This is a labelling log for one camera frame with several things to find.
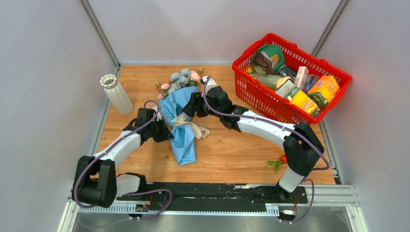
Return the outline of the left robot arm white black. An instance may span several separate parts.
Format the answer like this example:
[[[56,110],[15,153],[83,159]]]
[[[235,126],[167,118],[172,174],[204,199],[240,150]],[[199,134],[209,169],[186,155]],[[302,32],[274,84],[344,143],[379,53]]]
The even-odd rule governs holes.
[[[146,177],[127,172],[117,175],[118,166],[144,142],[171,140],[173,135],[155,108],[139,108],[137,117],[108,147],[77,163],[72,199],[80,207],[108,208],[118,197],[130,194],[136,200],[147,196]]]

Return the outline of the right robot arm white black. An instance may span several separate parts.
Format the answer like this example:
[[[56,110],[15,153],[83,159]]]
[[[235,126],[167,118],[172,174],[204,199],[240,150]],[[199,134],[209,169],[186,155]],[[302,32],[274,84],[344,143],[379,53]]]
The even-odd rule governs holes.
[[[260,116],[233,104],[220,86],[206,94],[192,93],[182,111],[189,117],[216,116],[228,129],[254,134],[281,146],[288,164],[276,188],[281,202],[289,202],[295,196],[296,187],[323,157],[324,147],[308,123],[282,123]]]

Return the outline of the cream ribbon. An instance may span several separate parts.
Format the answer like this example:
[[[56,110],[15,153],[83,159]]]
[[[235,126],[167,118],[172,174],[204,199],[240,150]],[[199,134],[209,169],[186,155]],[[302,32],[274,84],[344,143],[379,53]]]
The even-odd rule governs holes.
[[[195,123],[192,123],[185,113],[179,114],[177,117],[172,119],[171,122],[174,124],[173,127],[188,125],[196,139],[206,138],[210,134],[210,131],[207,128],[200,127]]]

